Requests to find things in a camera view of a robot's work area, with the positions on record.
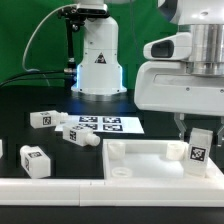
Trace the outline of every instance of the black table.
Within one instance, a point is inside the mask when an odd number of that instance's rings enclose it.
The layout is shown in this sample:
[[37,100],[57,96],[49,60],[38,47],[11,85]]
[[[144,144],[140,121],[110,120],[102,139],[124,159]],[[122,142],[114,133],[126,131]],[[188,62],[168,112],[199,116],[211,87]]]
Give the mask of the black table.
[[[102,139],[178,139],[170,113],[139,111],[133,91],[126,99],[90,102],[74,98],[60,87],[9,86],[0,90],[0,139],[4,156],[0,178],[29,178],[20,165],[23,145],[40,146],[52,160],[50,178],[103,179],[102,141],[95,148],[65,142],[54,128],[33,129],[30,112],[57,110],[73,115],[138,116],[145,134],[99,133]],[[210,126],[217,119],[204,120]],[[223,223],[224,208],[185,207],[35,207],[1,206],[0,222],[10,223]]]

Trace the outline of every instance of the white tray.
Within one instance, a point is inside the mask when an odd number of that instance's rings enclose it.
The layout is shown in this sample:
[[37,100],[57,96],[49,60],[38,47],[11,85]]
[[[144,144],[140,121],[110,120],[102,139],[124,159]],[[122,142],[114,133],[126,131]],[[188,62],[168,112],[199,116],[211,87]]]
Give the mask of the white tray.
[[[123,141],[122,160],[110,160],[107,145]],[[0,205],[220,206],[224,176],[209,159],[205,178],[184,175],[183,161],[165,158],[170,141],[104,140],[104,180],[0,179]],[[128,178],[111,175],[116,167]]]

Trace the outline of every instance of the white plastic container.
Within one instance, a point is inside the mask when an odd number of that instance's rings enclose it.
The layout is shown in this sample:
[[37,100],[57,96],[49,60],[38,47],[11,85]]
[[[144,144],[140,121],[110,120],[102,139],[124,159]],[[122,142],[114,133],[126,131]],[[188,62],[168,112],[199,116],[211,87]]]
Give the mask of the white plastic container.
[[108,156],[110,159],[119,160],[125,157],[125,147],[123,142],[109,142],[108,143]]
[[55,110],[30,113],[30,125],[33,128],[45,128],[59,125],[68,119],[68,113]]
[[[125,144],[114,159],[108,146]],[[104,139],[104,179],[0,178],[0,205],[224,207],[224,175],[208,158],[205,178],[166,158],[179,141]]]
[[63,139],[80,146],[97,146],[100,143],[100,137],[93,134],[93,129],[77,124],[63,126]]
[[20,156],[22,167],[32,179],[51,175],[51,160],[39,147],[23,146]]
[[169,160],[183,160],[188,144],[186,142],[169,142],[167,144],[166,158]]

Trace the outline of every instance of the green backdrop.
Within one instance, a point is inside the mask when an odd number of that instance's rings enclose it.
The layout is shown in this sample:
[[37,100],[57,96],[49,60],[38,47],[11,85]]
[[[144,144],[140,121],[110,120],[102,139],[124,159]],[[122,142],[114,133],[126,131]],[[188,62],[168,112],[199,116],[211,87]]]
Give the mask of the green backdrop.
[[[1,0],[0,13],[0,81],[23,72],[22,56],[26,44],[40,21],[57,7],[73,0]],[[174,34],[156,9],[157,0],[136,0],[133,4],[108,4],[111,16],[119,25],[118,61],[124,68],[124,85],[133,89],[138,68],[146,60],[146,43]],[[74,35],[75,57],[82,59],[82,31]],[[63,69],[66,66],[66,30],[64,20],[52,16],[35,37],[27,57],[28,68]],[[44,81],[17,84],[46,85]],[[62,85],[51,81],[51,85]]]

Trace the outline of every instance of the marker sheet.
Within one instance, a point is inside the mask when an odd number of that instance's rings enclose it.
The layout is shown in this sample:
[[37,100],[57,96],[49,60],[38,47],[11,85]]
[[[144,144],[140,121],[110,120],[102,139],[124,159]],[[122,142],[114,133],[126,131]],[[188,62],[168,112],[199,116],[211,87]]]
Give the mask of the marker sheet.
[[[144,134],[143,128],[138,117],[109,117],[109,116],[77,116],[69,115],[66,123],[79,124],[89,127],[94,132],[113,132],[113,133],[136,133]],[[62,132],[63,125],[60,124],[55,131]]]

